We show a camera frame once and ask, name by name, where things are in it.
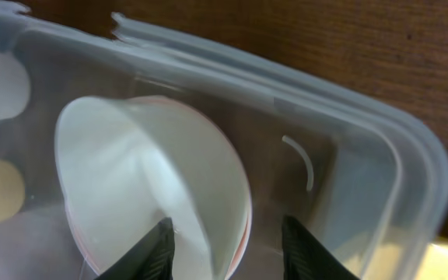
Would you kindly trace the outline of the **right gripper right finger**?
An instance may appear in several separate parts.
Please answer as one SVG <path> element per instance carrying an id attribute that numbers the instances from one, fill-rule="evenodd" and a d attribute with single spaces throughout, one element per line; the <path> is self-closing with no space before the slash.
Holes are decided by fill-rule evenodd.
<path id="1" fill-rule="evenodd" d="M 284 280 L 359 280 L 295 217 L 282 220 Z"/>

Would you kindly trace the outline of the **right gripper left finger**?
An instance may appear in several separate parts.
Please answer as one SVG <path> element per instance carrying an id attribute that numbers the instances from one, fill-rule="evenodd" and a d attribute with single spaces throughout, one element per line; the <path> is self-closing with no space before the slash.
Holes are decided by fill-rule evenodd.
<path id="1" fill-rule="evenodd" d="M 172 219 L 161 219 L 96 280 L 173 280 L 175 237 Z"/>

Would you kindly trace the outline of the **yellow plastic bowl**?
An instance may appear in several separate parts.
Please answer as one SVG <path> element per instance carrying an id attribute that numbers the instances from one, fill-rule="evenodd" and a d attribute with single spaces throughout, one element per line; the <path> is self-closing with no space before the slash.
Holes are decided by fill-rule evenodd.
<path id="1" fill-rule="evenodd" d="M 402 256 L 403 247 L 399 239 L 402 237 L 401 229 L 392 229 L 390 239 L 384 240 L 371 258 L 376 261 L 377 268 L 364 268 L 366 246 L 371 240 L 371 233 L 366 231 L 356 234 L 334 249 L 335 257 L 354 275 L 361 279 L 394 279 L 397 274 L 395 261 Z M 447 280 L 448 279 L 448 239 L 435 238 L 425 249 L 416 268 L 415 280 Z"/>

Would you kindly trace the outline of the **clear plastic storage container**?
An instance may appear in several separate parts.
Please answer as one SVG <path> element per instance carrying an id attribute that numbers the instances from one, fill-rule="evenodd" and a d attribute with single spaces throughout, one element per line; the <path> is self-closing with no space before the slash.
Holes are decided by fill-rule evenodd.
<path id="1" fill-rule="evenodd" d="M 92 279 L 54 161 L 61 110 L 82 96 L 163 96 L 235 147 L 253 218 L 235 279 L 283 276 L 294 215 L 355 276 L 413 279 L 448 209 L 448 155 L 418 119 L 210 40 L 116 12 L 114 38 L 0 1 L 0 181 L 23 196 L 0 222 L 0 279 Z"/>

